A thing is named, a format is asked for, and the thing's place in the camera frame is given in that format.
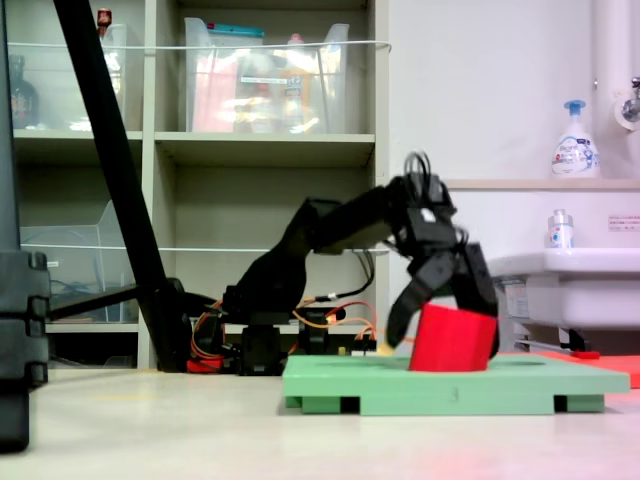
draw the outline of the white sink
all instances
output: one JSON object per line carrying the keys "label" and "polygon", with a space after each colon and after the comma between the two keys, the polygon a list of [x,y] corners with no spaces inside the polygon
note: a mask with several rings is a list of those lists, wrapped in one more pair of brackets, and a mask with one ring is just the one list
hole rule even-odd
{"label": "white sink", "polygon": [[640,329],[640,249],[543,249],[489,262],[508,316],[559,328]]}

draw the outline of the green board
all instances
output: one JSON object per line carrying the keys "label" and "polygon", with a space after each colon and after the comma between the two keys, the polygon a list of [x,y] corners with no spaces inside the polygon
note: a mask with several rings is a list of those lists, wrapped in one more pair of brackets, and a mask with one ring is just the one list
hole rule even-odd
{"label": "green board", "polygon": [[408,371],[404,357],[292,356],[285,405],[303,413],[523,415],[602,412],[605,393],[630,391],[629,376],[531,354],[494,358],[485,372]]}

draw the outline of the clear plastic container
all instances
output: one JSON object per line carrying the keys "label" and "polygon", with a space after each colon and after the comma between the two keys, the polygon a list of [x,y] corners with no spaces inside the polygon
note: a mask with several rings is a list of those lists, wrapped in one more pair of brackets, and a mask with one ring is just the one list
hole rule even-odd
{"label": "clear plastic container", "polygon": [[[111,202],[107,204],[96,225],[22,227],[20,238],[23,250],[42,252],[47,256],[51,274],[52,307],[134,283]],[[58,320],[72,323],[137,321],[138,307],[134,300]]]}
{"label": "clear plastic container", "polygon": [[[187,131],[347,133],[345,45],[214,49],[202,20],[186,18],[185,28],[186,45],[204,47],[187,50]],[[325,42],[348,31],[336,24]]]}
{"label": "clear plastic container", "polygon": [[[102,45],[125,128],[141,130],[144,53],[113,48],[140,45],[140,41],[127,25],[111,25]],[[22,128],[91,131],[66,49],[10,45],[9,54],[24,58],[24,81],[37,95],[36,119]]]}

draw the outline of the red cylinder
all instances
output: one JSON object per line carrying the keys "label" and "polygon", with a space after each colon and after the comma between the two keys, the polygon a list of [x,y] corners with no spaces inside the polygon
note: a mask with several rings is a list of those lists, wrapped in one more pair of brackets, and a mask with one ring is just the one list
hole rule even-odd
{"label": "red cylinder", "polygon": [[409,370],[477,372],[486,370],[497,319],[467,310],[422,307]]}

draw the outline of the shelf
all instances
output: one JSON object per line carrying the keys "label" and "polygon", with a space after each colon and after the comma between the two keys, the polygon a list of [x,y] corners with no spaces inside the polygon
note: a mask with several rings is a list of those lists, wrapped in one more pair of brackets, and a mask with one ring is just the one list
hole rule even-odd
{"label": "shelf", "polygon": [[364,10],[369,0],[178,0],[178,4],[234,10]]}
{"label": "shelf", "polygon": [[137,323],[48,323],[47,333],[137,333]]}
{"label": "shelf", "polygon": [[375,135],[158,132],[158,147],[182,166],[364,167]]}
{"label": "shelf", "polygon": [[[280,333],[283,335],[297,335],[299,332],[299,327],[297,324],[295,325],[277,325],[280,328]],[[336,327],[330,328],[330,334],[342,334],[342,335],[357,335],[362,331],[365,327],[362,325],[338,325]],[[228,335],[239,335],[242,333],[242,329],[245,328],[245,325],[226,325],[225,333]]]}
{"label": "shelf", "polygon": [[[142,164],[142,132],[128,132],[133,161]],[[19,165],[98,166],[92,132],[14,130]]]}
{"label": "shelf", "polygon": [[477,180],[445,180],[449,190],[453,191],[611,191],[640,190],[640,178],[567,178],[567,179],[477,179]]}

